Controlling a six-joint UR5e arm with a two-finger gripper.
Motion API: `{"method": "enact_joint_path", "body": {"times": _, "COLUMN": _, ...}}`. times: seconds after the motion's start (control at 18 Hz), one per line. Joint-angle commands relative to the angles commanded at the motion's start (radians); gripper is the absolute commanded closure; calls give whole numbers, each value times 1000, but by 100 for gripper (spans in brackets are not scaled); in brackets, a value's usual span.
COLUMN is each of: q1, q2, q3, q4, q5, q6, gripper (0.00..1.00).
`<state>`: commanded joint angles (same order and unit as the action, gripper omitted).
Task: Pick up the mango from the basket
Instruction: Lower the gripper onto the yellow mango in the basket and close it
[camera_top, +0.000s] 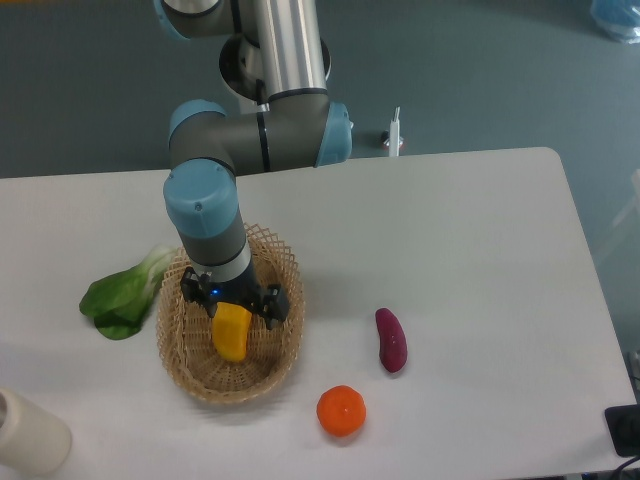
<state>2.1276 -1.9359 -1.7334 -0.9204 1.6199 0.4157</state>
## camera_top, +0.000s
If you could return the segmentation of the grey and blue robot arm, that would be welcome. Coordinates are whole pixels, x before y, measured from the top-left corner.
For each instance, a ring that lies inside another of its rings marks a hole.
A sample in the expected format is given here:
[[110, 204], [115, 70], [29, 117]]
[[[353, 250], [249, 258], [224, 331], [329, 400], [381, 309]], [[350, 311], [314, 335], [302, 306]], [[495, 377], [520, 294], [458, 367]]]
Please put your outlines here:
[[167, 214], [191, 265], [185, 300], [209, 314], [238, 305], [283, 322], [290, 299], [280, 285], [258, 283], [241, 216], [240, 176], [345, 161], [352, 124], [330, 100], [325, 56], [312, 1], [159, 1], [158, 18], [194, 39], [223, 35], [219, 61], [227, 84], [252, 100], [251, 113], [230, 117], [216, 103], [180, 105], [169, 123], [171, 172], [163, 187]]

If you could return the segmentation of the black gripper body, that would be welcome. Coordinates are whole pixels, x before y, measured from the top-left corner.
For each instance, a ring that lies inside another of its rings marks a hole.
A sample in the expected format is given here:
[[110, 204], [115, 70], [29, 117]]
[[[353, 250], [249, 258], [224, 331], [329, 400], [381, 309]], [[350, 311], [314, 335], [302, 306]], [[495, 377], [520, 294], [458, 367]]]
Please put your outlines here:
[[200, 286], [204, 295], [202, 306], [208, 313], [214, 313], [219, 303], [239, 305], [252, 313], [262, 307], [262, 287], [252, 263], [239, 276], [224, 282], [214, 281], [211, 274], [203, 274]]

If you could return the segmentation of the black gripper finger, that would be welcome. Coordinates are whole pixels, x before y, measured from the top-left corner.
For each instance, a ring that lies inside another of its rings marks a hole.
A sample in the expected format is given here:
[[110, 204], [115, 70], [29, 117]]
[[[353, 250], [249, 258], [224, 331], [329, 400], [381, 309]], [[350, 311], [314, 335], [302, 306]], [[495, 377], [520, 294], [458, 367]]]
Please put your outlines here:
[[281, 284], [271, 284], [261, 288], [257, 311], [268, 330], [284, 323], [290, 311], [290, 302], [284, 287]]
[[187, 267], [180, 280], [180, 289], [187, 303], [199, 305], [209, 318], [215, 316], [216, 294], [207, 275], [199, 275], [192, 267]]

